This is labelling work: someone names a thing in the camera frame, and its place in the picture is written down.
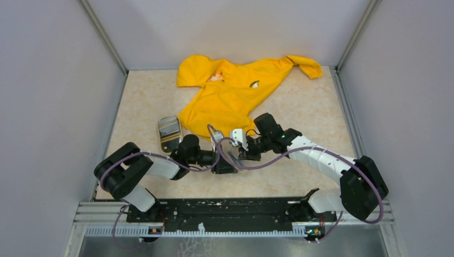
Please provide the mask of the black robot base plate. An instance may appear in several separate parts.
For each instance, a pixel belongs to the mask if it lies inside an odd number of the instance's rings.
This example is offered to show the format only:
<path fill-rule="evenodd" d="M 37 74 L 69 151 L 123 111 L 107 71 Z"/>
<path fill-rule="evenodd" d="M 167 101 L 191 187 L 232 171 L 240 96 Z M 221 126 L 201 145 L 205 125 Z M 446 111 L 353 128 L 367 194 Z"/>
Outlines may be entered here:
<path fill-rule="evenodd" d="M 159 206 L 145 213 L 131 206 L 129 223 L 163 223 L 153 234 L 169 236 L 284 236 L 321 239 L 331 211 L 311 213 L 307 196 L 267 198 L 159 199 Z"/>

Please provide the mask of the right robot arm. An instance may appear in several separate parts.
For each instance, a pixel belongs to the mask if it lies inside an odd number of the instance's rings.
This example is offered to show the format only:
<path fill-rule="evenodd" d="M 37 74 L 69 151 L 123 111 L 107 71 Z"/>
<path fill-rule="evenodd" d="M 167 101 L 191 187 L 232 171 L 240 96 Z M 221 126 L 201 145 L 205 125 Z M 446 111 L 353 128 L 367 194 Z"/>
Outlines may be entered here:
<path fill-rule="evenodd" d="M 230 132 L 239 159 L 260 161 L 263 153 L 272 151 L 278 158 L 304 163 L 337 183 L 338 188 L 313 190 L 307 196 L 301 206 L 305 219 L 314 221 L 328 211 L 345 211 L 368 224 L 381 221 L 389 190 L 370 157 L 353 158 L 330 151 L 293 128 L 282 129 L 269 113 L 260 115 L 254 124 L 259 133 L 256 138 L 241 128 Z"/>

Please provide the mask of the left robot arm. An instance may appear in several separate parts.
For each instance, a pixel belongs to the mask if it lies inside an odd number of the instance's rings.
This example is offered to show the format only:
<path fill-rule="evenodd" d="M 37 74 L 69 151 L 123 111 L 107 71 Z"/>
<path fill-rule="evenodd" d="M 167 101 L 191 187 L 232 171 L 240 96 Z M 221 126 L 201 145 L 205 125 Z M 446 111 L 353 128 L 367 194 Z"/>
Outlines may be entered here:
<path fill-rule="evenodd" d="M 196 166 L 217 175 L 238 172 L 216 149 L 201 149 L 199 138 L 189 134 L 169 156 L 143 152 L 128 142 L 99 163 L 94 176 L 115 200 L 135 207 L 141 217 L 152 222 L 159 218 L 161 208 L 156 197 L 139 184 L 140 180 L 146 175 L 179 180 L 196 171 Z"/>

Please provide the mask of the beige card holder wallet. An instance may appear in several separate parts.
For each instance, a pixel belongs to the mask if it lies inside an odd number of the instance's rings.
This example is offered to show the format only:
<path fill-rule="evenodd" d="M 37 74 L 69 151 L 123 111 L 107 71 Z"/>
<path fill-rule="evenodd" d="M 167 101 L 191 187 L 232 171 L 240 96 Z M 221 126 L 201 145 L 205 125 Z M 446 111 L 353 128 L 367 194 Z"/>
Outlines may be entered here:
<path fill-rule="evenodd" d="M 234 163 L 234 167 L 238 170 L 244 170 L 244 163 L 232 151 L 227 151 L 229 158 Z"/>

